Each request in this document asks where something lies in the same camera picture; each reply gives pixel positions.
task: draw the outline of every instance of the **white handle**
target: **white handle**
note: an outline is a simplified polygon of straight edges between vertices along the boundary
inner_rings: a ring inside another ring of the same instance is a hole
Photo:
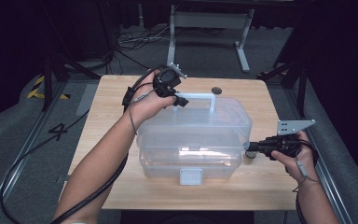
[[[212,93],[184,93],[184,92],[177,92],[177,96],[186,98],[186,99],[210,99],[211,106],[209,108],[209,112],[214,112],[214,104],[216,102],[216,97]]]

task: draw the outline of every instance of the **person's right hand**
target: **person's right hand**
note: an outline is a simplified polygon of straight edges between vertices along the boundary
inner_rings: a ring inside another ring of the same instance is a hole
[[[304,141],[309,142],[307,135],[300,131],[297,133],[298,138]],[[313,180],[318,180],[316,175],[315,166],[313,164],[312,151],[310,148],[302,146],[300,153],[298,153],[296,158],[288,157],[278,151],[272,151],[271,155],[277,160],[283,163],[287,167],[289,175],[294,178],[298,183],[304,181],[304,176],[302,175],[300,169],[298,168],[297,161],[301,161],[305,170],[307,171],[308,177]]]

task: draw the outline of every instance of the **desk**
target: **desk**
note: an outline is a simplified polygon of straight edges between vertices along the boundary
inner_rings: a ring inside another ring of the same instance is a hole
[[[104,76],[96,91],[89,116],[76,149],[71,174],[82,158],[97,144],[123,112],[122,97],[136,76]],[[237,98],[253,120],[250,140],[276,134],[278,116],[266,84],[260,80],[193,78],[184,79],[181,92],[210,92]],[[205,179],[202,186],[180,186],[176,179],[148,178],[138,161],[139,148],[131,146],[127,166],[113,185],[103,208],[156,210],[293,210],[296,181],[282,164],[263,154],[244,159],[229,179]]]

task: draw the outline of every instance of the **gray floor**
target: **gray floor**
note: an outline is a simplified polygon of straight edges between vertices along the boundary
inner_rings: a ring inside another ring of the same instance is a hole
[[[132,27],[131,32],[142,30]],[[251,72],[241,71],[233,43],[241,34],[238,31],[225,30],[219,35],[191,30],[183,31],[176,37],[175,63],[190,77],[225,77],[255,79],[260,72],[270,71],[291,29],[252,29],[245,44],[245,54],[251,67]],[[166,63],[168,41],[161,39],[156,43],[149,43],[141,49],[124,51],[138,62],[153,67]],[[116,53],[117,59],[111,62],[113,74],[141,75],[145,69]],[[105,69],[96,71],[105,74]],[[33,146],[52,136],[48,131],[59,124],[65,127],[80,118],[81,112],[90,104],[95,84],[98,81],[86,79],[76,74],[64,86],[59,94],[70,94],[69,100],[57,100],[45,117],[40,130],[33,127],[43,114],[40,109],[42,99],[27,98],[27,94],[34,85],[38,74],[24,87],[20,102],[0,114],[0,184],[7,168],[16,159],[27,137],[32,132],[35,135]],[[293,109],[292,100],[296,96],[296,88],[283,90],[274,84],[278,78],[268,81],[268,90],[276,107],[280,119],[299,119]],[[343,219],[342,223],[358,223],[358,169],[348,150],[342,143],[334,126],[325,114],[310,83],[307,88],[306,119],[316,119],[317,124],[310,128],[309,134],[320,150],[323,164],[328,167],[330,181],[335,184],[339,198],[344,207],[338,212],[342,216],[348,214],[350,219]],[[62,184],[66,178],[71,159],[81,135],[85,119],[64,133],[60,141],[53,139],[33,153],[21,172],[14,188],[7,198],[7,208],[20,223],[48,223],[54,213]],[[119,223],[119,211],[103,211],[100,223]],[[255,223],[283,223],[284,211],[256,211]],[[0,212],[0,223],[11,223]],[[290,211],[286,223],[299,223],[296,212]]]

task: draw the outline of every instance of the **human arm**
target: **human arm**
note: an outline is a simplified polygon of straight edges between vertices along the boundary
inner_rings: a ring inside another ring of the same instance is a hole
[[[304,132],[299,132],[298,138],[309,142]],[[283,163],[290,176],[297,181],[298,201],[307,223],[338,223],[336,214],[316,174],[311,149],[303,146],[296,158],[287,157],[278,151],[273,151],[271,155],[277,161]],[[303,176],[298,168],[297,161],[301,161],[309,178]]]
[[[151,83],[154,76],[155,73],[150,74],[141,84]],[[152,90],[151,84],[140,87],[133,99],[150,92],[149,95],[143,100],[131,104],[122,117],[78,164],[62,192],[54,218],[87,198],[102,186],[116,172],[118,166],[126,157],[133,142],[135,130],[141,123],[155,116],[161,108],[173,104],[173,97],[160,98]],[[63,223],[96,223],[109,192],[110,188]]]

